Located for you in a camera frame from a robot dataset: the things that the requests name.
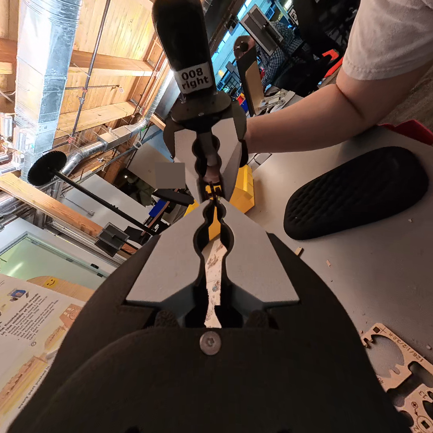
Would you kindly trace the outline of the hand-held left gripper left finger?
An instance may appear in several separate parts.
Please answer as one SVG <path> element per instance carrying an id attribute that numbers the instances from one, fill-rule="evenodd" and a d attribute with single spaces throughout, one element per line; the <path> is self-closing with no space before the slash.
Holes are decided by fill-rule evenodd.
<path id="1" fill-rule="evenodd" d="M 204 327 L 209 296 L 202 252 L 214 209 L 207 200 L 160 235 L 125 299 L 128 305 L 168 310 L 181 325 Z"/>

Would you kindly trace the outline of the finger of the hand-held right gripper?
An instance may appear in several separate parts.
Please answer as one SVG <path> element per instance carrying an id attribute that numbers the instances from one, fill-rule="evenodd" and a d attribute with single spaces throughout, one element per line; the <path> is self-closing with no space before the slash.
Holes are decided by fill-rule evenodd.
<path id="1" fill-rule="evenodd" d="M 206 196 L 206 183 L 203 176 L 207 160 L 198 134 L 189 129 L 175 132 L 175 161 L 185 165 L 185 181 L 197 203 L 203 203 Z"/>
<path id="2" fill-rule="evenodd" d="M 242 145 L 235 129 L 233 118 L 220 120 L 213 126 L 213 136 L 218 139 L 219 179 L 223 197 L 230 201 L 240 168 Z"/>

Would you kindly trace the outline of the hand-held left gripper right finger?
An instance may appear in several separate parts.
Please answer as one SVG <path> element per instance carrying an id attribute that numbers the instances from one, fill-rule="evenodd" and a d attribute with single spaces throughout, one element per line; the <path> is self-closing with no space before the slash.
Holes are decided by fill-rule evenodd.
<path id="1" fill-rule="evenodd" d="M 220 304 L 215 314 L 222 328 L 242 327 L 254 311 L 299 303 L 268 233 L 224 198 L 216 203 L 221 262 Z"/>

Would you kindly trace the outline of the small wooden gear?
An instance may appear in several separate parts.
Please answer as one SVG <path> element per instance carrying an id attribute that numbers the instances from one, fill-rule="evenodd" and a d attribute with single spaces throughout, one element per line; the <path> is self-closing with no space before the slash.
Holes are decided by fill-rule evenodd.
<path id="1" fill-rule="evenodd" d="M 204 190 L 203 201 L 220 200 L 221 198 L 224 198 L 224 194 L 220 182 L 208 182 Z"/>

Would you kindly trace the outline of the person's right forearm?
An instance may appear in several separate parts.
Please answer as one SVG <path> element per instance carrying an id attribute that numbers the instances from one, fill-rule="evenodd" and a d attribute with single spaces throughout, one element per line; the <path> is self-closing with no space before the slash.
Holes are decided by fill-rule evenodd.
<path id="1" fill-rule="evenodd" d="M 384 119 L 406 99 L 432 61 L 392 78 L 357 80 L 343 68 L 329 84 L 282 110 L 247 120 L 249 153 L 323 149 L 342 143 Z"/>

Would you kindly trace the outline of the yellow plastic bin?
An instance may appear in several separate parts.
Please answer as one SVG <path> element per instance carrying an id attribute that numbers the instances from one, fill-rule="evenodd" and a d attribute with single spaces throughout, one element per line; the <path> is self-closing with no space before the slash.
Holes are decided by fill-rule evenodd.
<path id="1" fill-rule="evenodd" d="M 243 214 L 255 205 L 252 169 L 248 165 L 239 168 L 235 189 L 230 198 L 230 204 Z M 214 209 L 214 221 L 208 229 L 209 240 L 214 239 L 220 234 L 220 227 L 221 225 L 217 218 L 217 209 Z"/>

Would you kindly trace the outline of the instruction booklet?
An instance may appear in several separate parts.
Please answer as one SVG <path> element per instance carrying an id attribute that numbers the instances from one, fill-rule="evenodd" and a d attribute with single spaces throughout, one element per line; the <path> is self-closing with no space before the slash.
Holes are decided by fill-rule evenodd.
<path id="1" fill-rule="evenodd" d="M 222 245 L 221 241 L 214 239 L 205 263 L 208 307 L 204 325 L 207 328 L 221 328 L 215 307 L 220 306 L 222 260 L 225 254 L 226 248 Z"/>

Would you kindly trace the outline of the grey clamped panel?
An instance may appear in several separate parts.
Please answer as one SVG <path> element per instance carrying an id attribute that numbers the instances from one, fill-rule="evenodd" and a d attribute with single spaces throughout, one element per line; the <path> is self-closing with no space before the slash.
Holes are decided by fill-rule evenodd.
<path id="1" fill-rule="evenodd" d="M 256 4 L 246 12 L 240 24 L 268 56 L 271 56 L 277 48 L 283 50 L 283 35 L 271 24 Z"/>
<path id="2" fill-rule="evenodd" d="M 96 235 L 94 245 L 105 252 L 108 256 L 114 257 L 122 246 L 128 241 L 129 235 L 111 223 Z"/>

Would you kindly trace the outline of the wooden sign board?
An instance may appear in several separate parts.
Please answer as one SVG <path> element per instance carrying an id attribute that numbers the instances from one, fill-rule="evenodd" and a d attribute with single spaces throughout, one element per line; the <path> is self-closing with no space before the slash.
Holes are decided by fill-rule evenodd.
<path id="1" fill-rule="evenodd" d="M 43 287 L 42 283 L 44 283 L 48 277 L 52 277 L 52 276 L 48 276 L 48 275 L 39 276 L 39 277 L 30 278 L 26 281 L 28 283 Z M 71 282 L 68 282 L 64 279 L 60 279 L 58 277 L 56 277 L 56 278 L 60 280 L 58 286 L 56 286 L 53 289 L 43 287 L 44 290 L 50 294 L 65 295 L 65 296 L 68 296 L 68 297 L 73 298 L 75 300 L 82 301 L 82 302 L 86 303 L 89 301 L 89 299 L 93 296 L 93 294 L 95 292 L 95 290 L 89 289 L 89 288 L 82 286 L 80 284 L 71 283 Z"/>

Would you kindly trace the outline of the black quilted wrist rest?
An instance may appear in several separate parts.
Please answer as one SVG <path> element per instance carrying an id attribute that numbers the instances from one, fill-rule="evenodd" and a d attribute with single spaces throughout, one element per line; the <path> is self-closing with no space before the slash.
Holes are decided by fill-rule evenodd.
<path id="1" fill-rule="evenodd" d="M 429 183 L 410 150 L 375 149 L 298 188 L 285 208 L 284 231 L 294 240 L 311 240 L 374 223 L 419 202 Z"/>

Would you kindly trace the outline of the black pole stand with disc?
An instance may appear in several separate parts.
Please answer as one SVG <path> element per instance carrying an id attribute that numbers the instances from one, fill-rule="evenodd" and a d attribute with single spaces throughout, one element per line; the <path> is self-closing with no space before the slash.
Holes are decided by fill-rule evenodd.
<path id="1" fill-rule="evenodd" d="M 28 173 L 28 181 L 30 184 L 32 184 L 35 187 L 40 187 L 43 185 L 46 185 L 53 181 L 53 179 L 56 177 L 59 180 L 62 180 L 63 182 L 66 182 L 70 186 L 76 188 L 80 192 L 84 193 L 91 199 L 95 200 L 97 203 L 100 203 L 105 208 L 111 210 L 115 214 L 119 215 L 120 217 L 126 219 L 128 222 L 136 225 L 140 229 L 142 229 L 145 233 L 155 236 L 157 233 L 147 227 L 145 224 L 139 222 L 138 220 L 134 219 L 130 215 L 124 213 L 108 201 L 100 198 L 99 196 L 95 195 L 94 193 L 90 192 L 85 187 L 82 187 L 77 182 L 71 180 L 63 173 L 63 168 L 65 167 L 67 162 L 67 156 L 61 151 L 52 151 L 49 152 L 43 156 L 41 156 L 30 168 Z"/>

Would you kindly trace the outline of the wooden cutout sheet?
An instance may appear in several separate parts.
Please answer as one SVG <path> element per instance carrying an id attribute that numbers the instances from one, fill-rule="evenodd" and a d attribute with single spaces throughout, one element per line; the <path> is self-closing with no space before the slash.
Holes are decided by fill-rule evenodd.
<path id="1" fill-rule="evenodd" d="M 379 338 L 390 341 L 400 353 L 388 373 L 376 374 L 379 383 L 411 432 L 431 433 L 432 364 L 382 323 L 376 323 L 366 332 L 361 331 L 361 341 L 367 352 L 371 352 Z"/>

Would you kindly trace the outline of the white shirt sleeve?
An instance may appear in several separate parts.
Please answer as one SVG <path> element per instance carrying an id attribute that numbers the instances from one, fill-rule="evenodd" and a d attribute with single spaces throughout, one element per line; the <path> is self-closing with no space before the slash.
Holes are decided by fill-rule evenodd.
<path id="1" fill-rule="evenodd" d="M 343 70 L 360 81 L 411 72 L 433 58 L 431 0 L 363 0 L 352 26 Z"/>

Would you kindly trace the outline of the silver spiral duct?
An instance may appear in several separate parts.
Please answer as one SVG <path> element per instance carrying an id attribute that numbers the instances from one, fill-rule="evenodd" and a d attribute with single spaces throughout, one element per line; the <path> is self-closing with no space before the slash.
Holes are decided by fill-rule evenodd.
<path id="1" fill-rule="evenodd" d="M 134 139 L 135 144 L 141 143 L 144 133 L 151 122 L 151 117 L 154 114 L 160 100 L 162 99 L 170 81 L 173 77 L 173 72 L 168 65 L 162 71 L 161 77 L 157 79 L 152 88 L 150 101 L 138 117 L 131 124 L 126 124 L 111 131 L 97 135 L 95 141 L 85 146 L 78 148 L 67 156 L 67 162 L 62 172 L 69 175 L 82 160 L 99 152 L 106 152 L 117 146 Z"/>

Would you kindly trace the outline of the silver rectangular duct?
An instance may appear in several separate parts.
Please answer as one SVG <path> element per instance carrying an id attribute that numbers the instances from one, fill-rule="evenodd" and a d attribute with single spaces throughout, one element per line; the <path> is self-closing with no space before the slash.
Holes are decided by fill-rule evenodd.
<path id="1" fill-rule="evenodd" d="M 15 116 L 21 178 L 51 150 L 66 87 L 82 1 L 19 2 Z"/>

